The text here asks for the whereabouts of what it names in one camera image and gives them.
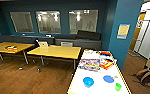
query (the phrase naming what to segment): table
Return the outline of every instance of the table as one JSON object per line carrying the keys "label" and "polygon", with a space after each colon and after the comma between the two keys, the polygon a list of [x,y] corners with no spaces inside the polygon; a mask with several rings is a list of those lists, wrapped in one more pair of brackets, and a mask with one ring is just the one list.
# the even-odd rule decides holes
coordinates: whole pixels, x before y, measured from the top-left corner
{"label": "table", "polygon": [[74,69],[75,69],[75,60],[78,59],[80,50],[81,50],[80,47],[50,45],[47,47],[37,47],[27,52],[27,54],[40,55],[42,65],[44,65],[43,56],[74,59]]}
{"label": "table", "polygon": [[[96,51],[92,54],[86,54],[84,51],[82,59],[99,59],[99,55]],[[103,77],[110,75],[114,78],[113,83],[104,81]],[[84,86],[83,79],[85,77],[91,77],[94,80],[94,84],[91,87]],[[120,91],[115,90],[115,84],[120,83],[122,88]],[[89,71],[77,68],[73,80],[69,86],[68,94],[131,94],[117,64],[113,65],[108,70],[101,68],[98,72]]]}
{"label": "table", "polygon": [[[16,46],[16,47],[17,47],[17,50],[16,50],[16,51],[9,51],[9,50],[5,49],[5,47],[7,47],[7,46]],[[27,48],[30,48],[30,47],[32,47],[32,46],[34,46],[34,44],[2,42],[2,43],[0,43],[0,58],[1,58],[2,60],[4,60],[3,57],[2,57],[2,55],[1,55],[1,53],[16,54],[16,53],[18,53],[18,52],[23,51],[23,54],[24,54],[24,57],[25,57],[25,61],[26,61],[26,63],[28,64],[28,60],[27,60],[27,57],[26,57],[26,54],[25,54],[25,51],[24,51],[24,50],[27,49]]]}

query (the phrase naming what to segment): paper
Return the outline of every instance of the paper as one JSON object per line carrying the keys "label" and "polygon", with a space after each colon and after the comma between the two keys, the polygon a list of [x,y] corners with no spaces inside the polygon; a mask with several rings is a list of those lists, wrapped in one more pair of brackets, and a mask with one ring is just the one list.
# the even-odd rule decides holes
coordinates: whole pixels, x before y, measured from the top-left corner
{"label": "paper", "polygon": [[129,24],[120,24],[119,29],[118,29],[118,39],[126,39],[128,31],[129,31]]}

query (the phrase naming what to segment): couch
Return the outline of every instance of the couch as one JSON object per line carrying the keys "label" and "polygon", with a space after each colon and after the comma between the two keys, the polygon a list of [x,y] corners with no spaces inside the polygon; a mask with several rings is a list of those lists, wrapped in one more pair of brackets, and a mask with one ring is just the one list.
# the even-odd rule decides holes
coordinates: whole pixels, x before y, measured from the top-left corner
{"label": "couch", "polygon": [[101,34],[96,32],[79,30],[77,35],[55,35],[55,45],[71,43],[74,47],[84,49],[101,50]]}

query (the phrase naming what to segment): yellow table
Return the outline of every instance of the yellow table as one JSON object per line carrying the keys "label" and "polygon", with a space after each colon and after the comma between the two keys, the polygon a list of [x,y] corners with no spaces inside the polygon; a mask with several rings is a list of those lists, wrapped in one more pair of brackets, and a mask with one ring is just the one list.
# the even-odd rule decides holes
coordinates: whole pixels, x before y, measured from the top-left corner
{"label": "yellow table", "polygon": [[[25,54],[24,50],[27,49],[27,48],[32,47],[33,45],[34,44],[11,43],[11,42],[0,43],[0,58],[3,60],[3,57],[1,55],[1,53],[12,53],[12,54],[15,54],[15,53],[23,51],[23,54],[24,54],[24,57],[25,57],[25,61],[28,64],[28,60],[27,60],[27,57],[26,57],[26,54]],[[9,51],[9,50],[5,49],[7,46],[16,46],[17,50],[16,51]]]}
{"label": "yellow table", "polygon": [[44,65],[44,62],[43,62],[42,56],[74,59],[74,69],[75,69],[75,59],[78,59],[80,50],[81,50],[80,47],[66,47],[66,46],[50,45],[48,47],[35,48],[27,52],[27,54],[40,55],[43,65]]}

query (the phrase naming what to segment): cushion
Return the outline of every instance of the cushion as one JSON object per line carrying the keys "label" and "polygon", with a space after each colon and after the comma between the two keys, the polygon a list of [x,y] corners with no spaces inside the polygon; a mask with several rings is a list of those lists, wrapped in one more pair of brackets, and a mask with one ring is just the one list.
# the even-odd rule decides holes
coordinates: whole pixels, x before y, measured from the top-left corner
{"label": "cushion", "polygon": [[77,38],[78,39],[100,40],[101,39],[101,34],[97,33],[97,32],[78,30]]}
{"label": "cushion", "polygon": [[55,35],[55,39],[76,39],[76,35]]}

